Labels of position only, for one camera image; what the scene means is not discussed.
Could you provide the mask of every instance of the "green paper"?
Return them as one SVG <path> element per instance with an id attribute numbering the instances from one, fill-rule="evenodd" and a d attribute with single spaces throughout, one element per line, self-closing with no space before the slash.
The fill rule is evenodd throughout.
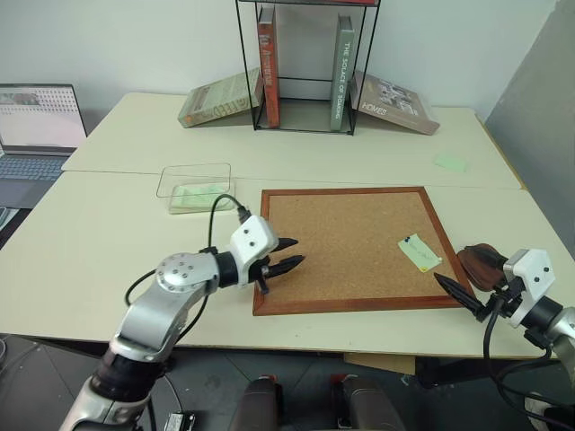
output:
<path id="1" fill-rule="evenodd" d="M 172 201 L 170 202 L 171 213 L 198 213 L 209 211 L 214 204 L 214 200 L 229 191 L 229 187 L 216 184 L 207 186 L 184 185 L 173 188 Z M 231 209 L 233 202 L 222 199 L 217 204 L 217 211 Z"/>
<path id="2" fill-rule="evenodd" d="M 416 233 L 403 238 L 397 245 L 421 272 L 428 272 L 442 261 Z"/>
<path id="3" fill-rule="evenodd" d="M 465 160 L 451 154 L 440 154 L 435 158 L 433 163 L 453 172 L 465 172 L 467 169 L 467 162 Z"/>

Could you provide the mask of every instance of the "brown leather object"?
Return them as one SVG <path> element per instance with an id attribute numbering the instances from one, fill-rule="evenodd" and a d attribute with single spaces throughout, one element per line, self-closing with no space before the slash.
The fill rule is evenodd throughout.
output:
<path id="1" fill-rule="evenodd" d="M 485 247 L 487 249 L 497 251 L 489 244 L 481 243 L 474 247 Z M 479 290 L 483 292 L 490 292 L 504 277 L 503 271 L 490 267 L 471 250 L 463 249 L 457 253 L 457 257 L 464 267 L 464 271 L 471 280 L 471 282 Z"/>

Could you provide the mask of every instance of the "green book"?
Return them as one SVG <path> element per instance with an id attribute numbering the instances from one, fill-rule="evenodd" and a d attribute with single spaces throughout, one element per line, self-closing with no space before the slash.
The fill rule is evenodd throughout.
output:
<path id="1" fill-rule="evenodd" d="M 259 106 L 263 93 L 260 68 L 248 71 L 252 106 Z M 220 119 L 250 108 L 245 73 L 230 76 L 212 84 L 194 88 L 181 107 L 178 121 L 185 128 Z"/>
<path id="2" fill-rule="evenodd" d="M 332 77 L 332 120 L 331 129 L 340 130 L 343 121 L 348 82 L 353 75 L 353 39 L 355 31 L 348 15 L 338 15 L 338 30 L 335 37 Z"/>

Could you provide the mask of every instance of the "book titled homes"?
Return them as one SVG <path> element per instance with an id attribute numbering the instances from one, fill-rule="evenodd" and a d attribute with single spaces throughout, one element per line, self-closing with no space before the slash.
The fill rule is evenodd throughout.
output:
<path id="1" fill-rule="evenodd" d="M 353 73 L 354 30 L 349 16 L 338 17 L 338 30 L 335 36 L 332 75 L 332 116 L 331 129 L 340 130 L 343 121 L 345 100 L 348 94 L 348 81 Z"/>
<path id="2" fill-rule="evenodd" d="M 356 70 L 352 88 L 353 108 L 379 119 L 410 128 L 425 135 L 433 135 L 439 123 L 421 97 L 399 85 L 366 74 L 358 102 L 363 72 Z"/>
<path id="3" fill-rule="evenodd" d="M 260 68 L 250 70 L 248 76 L 252 106 L 259 106 L 262 94 Z M 181 107 L 178 121 L 185 128 L 191 128 L 249 108 L 250 99 L 248 99 L 245 73 L 241 72 L 238 75 L 193 89 Z"/>
<path id="4" fill-rule="evenodd" d="M 261 74 L 266 96 L 268 127 L 279 127 L 278 43 L 276 41 L 276 10 L 262 7 L 258 20 Z"/>

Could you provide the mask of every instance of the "white table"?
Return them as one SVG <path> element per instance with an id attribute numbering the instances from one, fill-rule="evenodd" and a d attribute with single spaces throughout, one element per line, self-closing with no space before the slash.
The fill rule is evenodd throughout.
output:
<path id="1" fill-rule="evenodd" d="M 63 174 L 0 251 L 0 330 L 59 339 L 110 339 L 125 312 L 122 296 L 132 281 L 165 256 L 197 251 L 206 243 L 208 216 L 169 215 L 167 203 L 155 197 L 158 180 L 156 174 Z M 237 180 L 236 196 L 257 211 L 262 189 L 332 186 Z M 456 250 L 477 242 L 488 242 L 506 255 L 518 248 L 545 248 L 558 280 L 551 297 L 575 303 L 575 263 L 527 191 L 437 186 L 426 190 Z M 215 245 L 225 245 L 236 226 L 234 211 L 217 214 Z M 253 317 L 252 289 L 230 287 L 211 297 L 198 327 L 182 343 L 480 356 L 482 331 L 463 309 Z M 521 333 L 503 323 L 496 327 L 491 350 L 505 357 L 538 353 Z"/>
<path id="2" fill-rule="evenodd" d="M 355 136 L 254 132 L 252 126 L 184 129 L 184 96 L 131 93 L 66 162 L 66 171 L 160 173 L 165 166 L 230 163 L 236 178 L 384 182 L 518 189 L 472 110 L 437 108 L 441 128 L 419 135 L 360 116 Z M 465 175 L 433 163 L 447 153 L 469 163 Z"/>

